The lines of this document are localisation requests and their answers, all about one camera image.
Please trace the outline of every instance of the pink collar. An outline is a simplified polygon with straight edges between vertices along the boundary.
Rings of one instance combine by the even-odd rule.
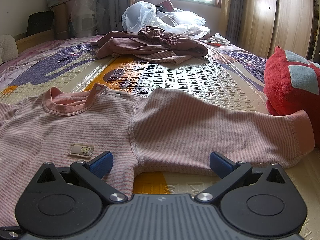
[[[79,114],[89,109],[98,95],[106,89],[105,85],[95,83],[90,91],[64,93],[56,87],[47,90],[42,96],[45,111],[61,116]]]

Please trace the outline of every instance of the light blue patch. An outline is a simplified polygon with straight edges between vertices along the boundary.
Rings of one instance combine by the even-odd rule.
[[[284,52],[285,52],[285,56],[287,57],[287,61],[295,61],[295,62],[300,62],[303,64],[310,65],[310,62],[306,60],[304,57],[301,57],[298,54],[295,54],[288,50],[285,50]]]
[[[317,67],[320,68],[320,65],[318,63],[313,62],[313,64]]]
[[[313,68],[301,65],[290,65],[289,72],[292,87],[319,95],[318,80]]]

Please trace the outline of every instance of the curtain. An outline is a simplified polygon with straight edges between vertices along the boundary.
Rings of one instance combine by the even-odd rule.
[[[219,31],[219,34],[223,37],[225,37],[227,33],[230,4],[231,4],[231,0],[221,0],[221,11],[220,11],[218,31]]]
[[[121,17],[124,11],[134,4],[134,0],[98,0],[97,14],[99,34],[106,34],[111,31],[123,31]]]
[[[242,10],[243,0],[230,1],[226,39],[228,39],[231,44],[237,44],[238,42]]]

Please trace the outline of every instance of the red plush toy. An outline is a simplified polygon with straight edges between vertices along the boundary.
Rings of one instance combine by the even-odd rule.
[[[305,110],[320,145],[320,65],[280,47],[267,60],[264,71],[267,108],[272,115]]]

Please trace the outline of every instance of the triangular hole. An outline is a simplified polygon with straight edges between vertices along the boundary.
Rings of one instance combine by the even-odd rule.
[[[41,173],[38,183],[48,182],[48,181],[55,181],[55,177],[49,168],[45,168],[44,171]]]
[[[271,181],[271,182],[276,182],[276,183],[285,183],[281,173],[279,172],[278,169],[272,169],[267,181]]]

